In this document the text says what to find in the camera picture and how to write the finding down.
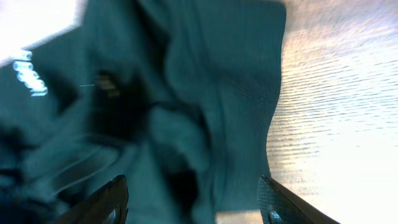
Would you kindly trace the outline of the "black t-shirt with logo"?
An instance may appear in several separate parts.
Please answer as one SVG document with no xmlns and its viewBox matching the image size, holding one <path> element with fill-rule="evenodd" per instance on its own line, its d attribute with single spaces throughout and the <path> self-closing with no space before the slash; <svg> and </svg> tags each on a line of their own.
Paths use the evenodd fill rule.
<svg viewBox="0 0 398 224">
<path fill-rule="evenodd" d="M 279 1 L 89 1 L 1 69 L 1 222 L 50 223 L 124 175 L 128 223 L 258 208 L 281 86 Z"/>
</svg>

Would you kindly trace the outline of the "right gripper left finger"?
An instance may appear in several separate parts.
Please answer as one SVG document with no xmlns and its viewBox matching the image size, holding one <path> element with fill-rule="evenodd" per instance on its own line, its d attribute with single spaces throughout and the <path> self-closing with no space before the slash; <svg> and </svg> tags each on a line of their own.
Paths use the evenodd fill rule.
<svg viewBox="0 0 398 224">
<path fill-rule="evenodd" d="M 118 175 L 52 223 L 125 224 L 128 199 L 126 177 Z"/>
</svg>

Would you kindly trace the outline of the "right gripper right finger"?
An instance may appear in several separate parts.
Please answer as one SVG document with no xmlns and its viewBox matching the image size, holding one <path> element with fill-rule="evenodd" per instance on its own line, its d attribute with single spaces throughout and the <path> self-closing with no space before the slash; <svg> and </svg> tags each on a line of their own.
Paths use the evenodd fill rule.
<svg viewBox="0 0 398 224">
<path fill-rule="evenodd" d="M 271 177 L 259 179 L 263 224 L 339 224 Z"/>
</svg>

